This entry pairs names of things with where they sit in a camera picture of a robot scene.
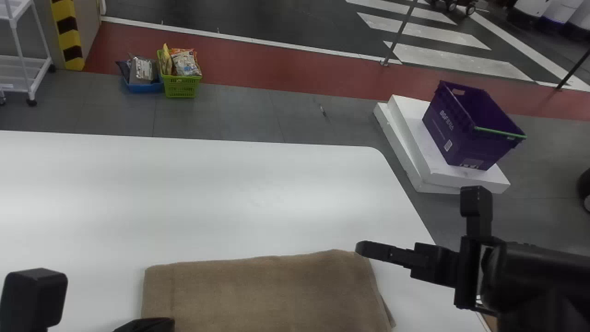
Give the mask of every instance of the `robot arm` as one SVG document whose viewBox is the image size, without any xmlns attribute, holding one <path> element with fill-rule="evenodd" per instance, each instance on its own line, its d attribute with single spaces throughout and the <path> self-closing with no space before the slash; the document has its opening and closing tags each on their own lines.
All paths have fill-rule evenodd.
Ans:
<svg viewBox="0 0 590 332">
<path fill-rule="evenodd" d="M 357 243 L 356 252 L 408 268 L 411 278 L 454 288 L 457 308 L 496 316 L 499 332 L 590 331 L 590 258 L 492 237 L 491 208 L 485 188 L 461 189 L 467 235 L 459 252 L 371 241 Z"/>
</svg>

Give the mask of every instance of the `yellow black striped pillar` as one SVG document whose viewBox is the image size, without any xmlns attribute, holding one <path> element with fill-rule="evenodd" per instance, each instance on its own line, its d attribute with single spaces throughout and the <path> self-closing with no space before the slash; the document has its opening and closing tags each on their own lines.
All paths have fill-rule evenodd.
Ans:
<svg viewBox="0 0 590 332">
<path fill-rule="evenodd" d="M 51 0 L 51 12 L 64 56 L 65 68 L 82 70 L 84 57 L 73 0 Z"/>
</svg>

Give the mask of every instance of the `red floor stripe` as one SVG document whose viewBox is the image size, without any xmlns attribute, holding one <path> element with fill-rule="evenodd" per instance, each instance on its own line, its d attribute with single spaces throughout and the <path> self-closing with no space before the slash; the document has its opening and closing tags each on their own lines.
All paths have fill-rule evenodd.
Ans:
<svg viewBox="0 0 590 332">
<path fill-rule="evenodd" d="M 590 93 L 556 92 L 534 83 L 312 53 L 233 40 L 104 22 L 85 71 L 118 74 L 127 53 L 155 58 L 156 50 L 195 48 L 203 83 L 388 100 L 391 94 L 430 100 L 439 80 L 485 89 L 510 114 L 590 121 Z"/>
</svg>

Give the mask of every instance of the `green basket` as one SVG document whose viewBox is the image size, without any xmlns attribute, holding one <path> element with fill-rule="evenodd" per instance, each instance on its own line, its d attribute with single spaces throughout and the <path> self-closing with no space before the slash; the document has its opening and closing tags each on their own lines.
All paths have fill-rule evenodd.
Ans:
<svg viewBox="0 0 590 332">
<path fill-rule="evenodd" d="M 161 56 L 162 50 L 158 50 L 158 67 L 160 67 Z M 162 74 L 161 68 L 160 76 L 162 76 L 164 90 L 168 98 L 194 98 L 196 96 L 196 90 L 199 87 L 199 82 L 203 78 L 203 76 L 164 75 Z"/>
</svg>

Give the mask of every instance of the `beige cloth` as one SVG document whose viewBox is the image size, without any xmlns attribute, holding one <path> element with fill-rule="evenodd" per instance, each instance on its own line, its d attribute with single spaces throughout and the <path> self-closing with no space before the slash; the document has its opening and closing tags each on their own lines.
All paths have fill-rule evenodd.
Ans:
<svg viewBox="0 0 590 332">
<path fill-rule="evenodd" d="M 142 317 L 174 318 L 175 332 L 390 332 L 394 325 L 368 260 L 341 250 L 152 266 Z"/>
</svg>

